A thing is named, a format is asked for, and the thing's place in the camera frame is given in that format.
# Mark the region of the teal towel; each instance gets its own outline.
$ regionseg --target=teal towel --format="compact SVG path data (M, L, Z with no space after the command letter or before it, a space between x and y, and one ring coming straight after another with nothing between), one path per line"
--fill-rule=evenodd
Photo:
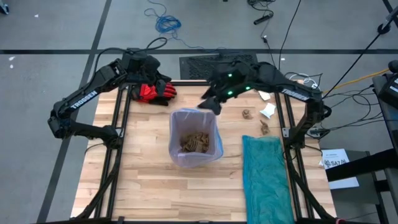
M248 224L294 223L278 137L243 136L243 189Z

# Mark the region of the trash bin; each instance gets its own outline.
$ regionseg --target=trash bin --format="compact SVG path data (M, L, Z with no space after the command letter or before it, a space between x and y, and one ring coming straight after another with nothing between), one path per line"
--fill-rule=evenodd
M181 137L197 132L209 135L206 153L182 152ZM180 109L170 115L169 153L173 162L180 167L196 167L223 156L223 143L217 128L216 115L193 109Z

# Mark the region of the red glove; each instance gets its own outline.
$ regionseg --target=red glove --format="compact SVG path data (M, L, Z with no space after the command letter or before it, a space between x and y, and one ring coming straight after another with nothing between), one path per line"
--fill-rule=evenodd
M168 106L169 100L177 95L175 88L171 83L166 83L165 90L162 95L158 94L156 86L149 86L147 84L136 85L131 92L133 100L142 103L149 103L152 105Z

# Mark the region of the butcher block tabletop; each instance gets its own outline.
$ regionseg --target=butcher block tabletop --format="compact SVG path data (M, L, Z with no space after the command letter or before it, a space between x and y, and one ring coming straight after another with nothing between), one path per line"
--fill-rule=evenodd
M168 107L131 102L113 220L124 216L125 220L246 221L242 135L261 137L260 120L263 120L270 129L268 136L281 138L276 109L271 119L259 112L267 103L276 105L275 97L271 95L271 99L264 102L258 92L248 91L237 99L228 100L217 116L224 147L223 157L204 166L186 169L175 165L169 156L169 116L172 111L180 108L195 108L207 87L177 86L176 89L178 95ZM115 90L99 96L93 125L111 124L116 95ZM285 123L288 124L283 97L281 101ZM298 123L303 116L305 104L292 98L291 104L295 122ZM245 109L251 112L253 119L243 118L242 111ZM98 143L101 143L100 139L89 141L88 147ZM306 144L319 147L318 142L310 138L306 139ZM87 151L71 217L82 212L97 192L105 152L104 146L95 146ZM326 172L319 165L321 153L304 148L302 157L309 189L326 211L335 216ZM297 188L303 217L307 217L302 192L298 186ZM105 216L108 196L109 189L104 196L101 216Z

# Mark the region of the white paper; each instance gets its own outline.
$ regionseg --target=white paper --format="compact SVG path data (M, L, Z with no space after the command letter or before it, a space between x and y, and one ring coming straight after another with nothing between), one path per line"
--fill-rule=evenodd
M323 156L323 164L325 169L329 169L340 164L344 164L349 162L347 153L344 149L329 149L322 150ZM343 189L349 187L359 187L358 180L356 177L350 177L343 180L336 180L329 182L330 189Z
M263 91L259 91L259 94L262 98L262 100L267 101L269 99L271 99L271 96L269 93L263 92Z
M267 103L267 106L260 111L260 113L264 114L268 119L271 119L271 115L275 113L276 106L270 103Z

